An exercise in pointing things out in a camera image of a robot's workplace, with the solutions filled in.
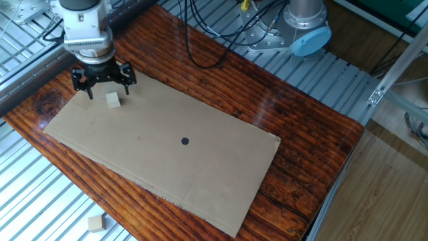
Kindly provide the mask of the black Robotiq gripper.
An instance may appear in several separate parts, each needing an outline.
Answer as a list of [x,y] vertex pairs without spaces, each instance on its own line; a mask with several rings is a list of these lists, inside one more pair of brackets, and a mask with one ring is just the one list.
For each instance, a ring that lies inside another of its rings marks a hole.
[[94,79],[97,82],[116,82],[124,87],[125,94],[129,95],[129,86],[137,83],[136,74],[130,62],[117,66],[116,60],[109,60],[101,64],[84,64],[84,69],[72,69],[71,78],[74,90],[84,91],[90,100],[93,99],[91,88]]

